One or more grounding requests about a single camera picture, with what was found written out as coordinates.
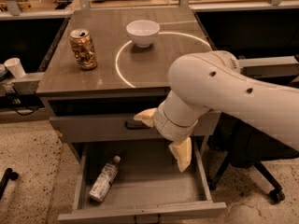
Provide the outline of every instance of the paper cup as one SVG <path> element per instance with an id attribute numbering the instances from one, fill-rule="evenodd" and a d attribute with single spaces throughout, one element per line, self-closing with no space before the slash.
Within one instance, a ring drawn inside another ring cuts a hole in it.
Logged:
<path id="1" fill-rule="evenodd" d="M 11 58 L 4 62 L 4 66 L 10 71 L 15 78 L 21 78 L 26 75 L 24 69 L 21 66 L 19 58 Z"/>

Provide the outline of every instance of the drawer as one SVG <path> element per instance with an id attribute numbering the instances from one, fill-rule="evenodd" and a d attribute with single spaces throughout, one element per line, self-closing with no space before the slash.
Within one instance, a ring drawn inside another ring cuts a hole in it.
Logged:
<path id="1" fill-rule="evenodd" d="M 51 117 L 50 123 L 60 134 L 62 142 L 81 143 L 112 140 L 156 139 L 161 135 L 133 120 L 134 113 L 96 116 Z M 199 119 L 193 134 L 211 135 L 219 120 L 220 112 L 208 112 Z"/>
<path id="2" fill-rule="evenodd" d="M 165 223 L 216 217 L 225 203 L 213 203 L 197 145 L 181 173 L 164 139 L 85 143 L 73 211 L 61 223 Z M 121 156 L 120 171 L 102 203 L 88 192 L 105 163 Z"/>

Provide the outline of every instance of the concrete floor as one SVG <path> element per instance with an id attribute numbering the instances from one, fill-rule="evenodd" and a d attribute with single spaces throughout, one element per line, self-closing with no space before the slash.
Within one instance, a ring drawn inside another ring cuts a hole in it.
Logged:
<path id="1" fill-rule="evenodd" d="M 0 113 L 0 176 L 8 167 L 20 174 L 8 182 L 0 201 L 0 223 L 58 223 L 59 214 L 72 210 L 78 162 L 57 138 L 45 111 L 26 117 Z M 208 175 L 215 174 L 223 157 L 220 152 L 205 153 Z M 253 167 L 229 166 L 212 191 L 214 202 L 226 202 L 227 210 L 219 217 L 175 223 L 298 223 L 299 159 L 264 164 L 283 187 L 282 203 L 271 202 L 267 193 L 273 188 Z"/>

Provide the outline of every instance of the can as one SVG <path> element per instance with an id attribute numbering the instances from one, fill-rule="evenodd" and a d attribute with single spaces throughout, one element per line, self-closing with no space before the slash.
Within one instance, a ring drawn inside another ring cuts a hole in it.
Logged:
<path id="1" fill-rule="evenodd" d="M 69 36 L 71 47 L 78 66 L 84 70 L 91 70 L 97 66 L 93 40 L 86 29 L 75 29 Z"/>

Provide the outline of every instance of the bottle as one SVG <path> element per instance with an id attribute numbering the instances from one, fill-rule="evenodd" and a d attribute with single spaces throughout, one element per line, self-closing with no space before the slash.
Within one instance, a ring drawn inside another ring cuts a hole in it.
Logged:
<path id="1" fill-rule="evenodd" d="M 104 166 L 101 174 L 97 177 L 92 189 L 89 192 L 90 198 L 98 201 L 99 203 L 105 199 L 114 181 L 114 178 L 119 171 L 120 161 L 121 158 L 119 156 L 115 156 L 111 162 Z"/>

